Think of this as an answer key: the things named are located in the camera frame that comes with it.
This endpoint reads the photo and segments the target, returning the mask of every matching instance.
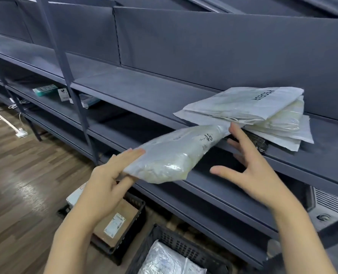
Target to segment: metal vent grille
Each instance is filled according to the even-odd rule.
[[[320,189],[315,189],[315,197],[316,203],[338,213],[338,197]]]

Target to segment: left hand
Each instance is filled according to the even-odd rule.
[[[128,149],[117,156],[113,155],[106,164],[94,168],[71,213],[78,212],[84,223],[96,226],[117,206],[136,181],[136,178],[127,175],[117,184],[116,178],[144,153],[144,149]]]

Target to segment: black plastic crate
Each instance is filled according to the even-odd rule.
[[[154,225],[149,235],[144,239],[135,257],[133,258],[126,274],[137,274],[140,267],[145,261],[145,258],[153,245],[154,241],[159,240],[166,246],[178,252],[184,257],[189,258],[198,266],[207,269],[207,273],[212,274],[231,274],[232,264],[228,260],[204,250],[197,244],[185,239],[181,235],[161,227],[157,224]]]
[[[92,234],[92,237],[90,239],[90,243],[93,244],[100,252],[105,254],[116,265],[121,264],[122,258],[127,252],[128,247],[134,240],[135,236],[141,231],[146,222],[145,202],[128,192],[123,198],[139,211],[135,215],[134,219],[132,220],[124,234],[118,240],[116,246],[109,246],[107,243],[105,243],[94,234]],[[69,212],[70,206],[66,205],[65,207],[59,209],[57,211],[57,214],[64,219]]]

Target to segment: hand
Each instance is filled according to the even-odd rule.
[[[90,226],[96,226],[121,201],[136,178],[127,175],[118,184],[116,178],[126,166],[145,153],[144,149],[128,149],[94,168],[89,181],[80,195],[78,202],[69,213],[78,212],[79,218]]]
[[[283,209],[287,206],[286,200],[296,199],[243,130],[237,124],[231,123],[229,132],[239,142],[232,139],[227,142],[241,153],[234,154],[234,157],[246,170],[240,173],[225,166],[213,166],[210,172],[238,185],[271,210]]]

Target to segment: laminate flooring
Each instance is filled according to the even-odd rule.
[[[22,127],[14,110],[4,108],[0,114]],[[29,135],[17,138],[0,120],[0,274],[43,272],[53,235],[62,222],[56,211],[94,168],[92,161],[52,135],[43,135],[38,142],[26,124],[25,128]],[[167,223],[149,208],[147,215],[121,266],[90,246],[87,273],[124,273],[153,224]]]

